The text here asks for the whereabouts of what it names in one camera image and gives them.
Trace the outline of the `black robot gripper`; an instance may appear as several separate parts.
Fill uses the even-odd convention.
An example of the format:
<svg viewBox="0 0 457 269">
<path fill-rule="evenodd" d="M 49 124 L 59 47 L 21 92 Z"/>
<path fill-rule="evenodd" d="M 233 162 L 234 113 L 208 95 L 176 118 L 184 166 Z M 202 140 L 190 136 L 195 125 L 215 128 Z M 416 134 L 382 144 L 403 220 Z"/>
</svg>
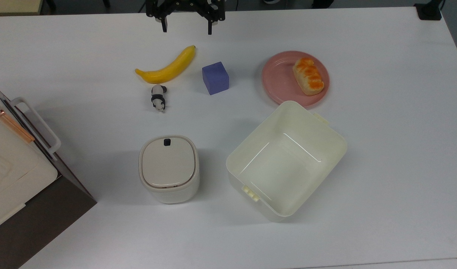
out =
<svg viewBox="0 0 457 269">
<path fill-rule="evenodd" d="M 146 15 L 161 20 L 162 31 L 167 33 L 167 16 L 173 12 L 195 12 L 208 21 L 208 35 L 212 35 L 213 22 L 224 21 L 224 0 L 147 0 Z"/>
</svg>

